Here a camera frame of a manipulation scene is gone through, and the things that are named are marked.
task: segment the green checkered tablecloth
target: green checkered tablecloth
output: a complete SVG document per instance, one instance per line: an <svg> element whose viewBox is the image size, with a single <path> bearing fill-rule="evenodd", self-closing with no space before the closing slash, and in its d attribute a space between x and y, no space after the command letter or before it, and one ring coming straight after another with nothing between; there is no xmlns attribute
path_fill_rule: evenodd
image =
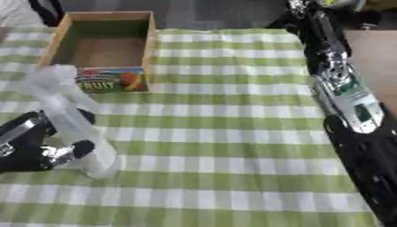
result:
<svg viewBox="0 0 397 227"><path fill-rule="evenodd" d="M92 95L118 175L3 174L0 226L375 226L323 132L295 36L158 35L151 94ZM51 36L19 28L0 44L1 121L38 108L11 87Z"/></svg>

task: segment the silver robotic hand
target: silver robotic hand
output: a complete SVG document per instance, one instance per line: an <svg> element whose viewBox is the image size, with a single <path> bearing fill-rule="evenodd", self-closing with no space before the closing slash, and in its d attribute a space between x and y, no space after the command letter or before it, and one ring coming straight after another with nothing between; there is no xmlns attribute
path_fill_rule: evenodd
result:
<svg viewBox="0 0 397 227"><path fill-rule="evenodd" d="M333 11L309 0L289 0L288 7L285 25L305 46L324 129L374 214L397 226L397 121L349 62L352 51Z"/></svg>
<svg viewBox="0 0 397 227"><path fill-rule="evenodd" d="M95 122L94 114L80 111L91 123ZM0 173L52 170L85 157L95 148L88 140L68 147L45 145L45 138L55 133L44 112L24 113L0 126Z"/></svg>

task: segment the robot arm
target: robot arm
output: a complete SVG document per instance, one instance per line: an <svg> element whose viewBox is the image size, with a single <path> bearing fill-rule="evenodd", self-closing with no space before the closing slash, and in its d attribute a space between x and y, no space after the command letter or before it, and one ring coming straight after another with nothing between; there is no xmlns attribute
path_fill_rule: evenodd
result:
<svg viewBox="0 0 397 227"><path fill-rule="evenodd" d="M352 51L332 10L289 0L288 24L305 46L324 129L378 219L397 226L397 121L349 62Z"/></svg>
<svg viewBox="0 0 397 227"><path fill-rule="evenodd" d="M91 123L95 121L94 114L80 111ZM52 170L95 148L88 140L60 148L45 145L45 138L55 133L44 112L24 113L0 126L0 173Z"/></svg>

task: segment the wooden box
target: wooden box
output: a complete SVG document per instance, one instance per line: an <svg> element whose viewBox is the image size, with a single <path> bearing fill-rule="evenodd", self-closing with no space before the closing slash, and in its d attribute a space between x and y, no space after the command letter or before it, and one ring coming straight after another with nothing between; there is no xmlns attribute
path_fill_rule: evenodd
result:
<svg viewBox="0 0 397 227"><path fill-rule="evenodd" d="M68 13L40 66L75 65L86 92L148 91L154 36L152 12Z"/></svg>

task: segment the gray floor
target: gray floor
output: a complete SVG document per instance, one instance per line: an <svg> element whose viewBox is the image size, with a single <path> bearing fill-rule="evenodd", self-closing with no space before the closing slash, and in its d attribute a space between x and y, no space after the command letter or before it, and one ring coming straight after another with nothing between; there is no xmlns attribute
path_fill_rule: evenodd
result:
<svg viewBox="0 0 397 227"><path fill-rule="evenodd" d="M265 27L284 11L284 0L60 0L66 11L155 12L159 28Z"/></svg>

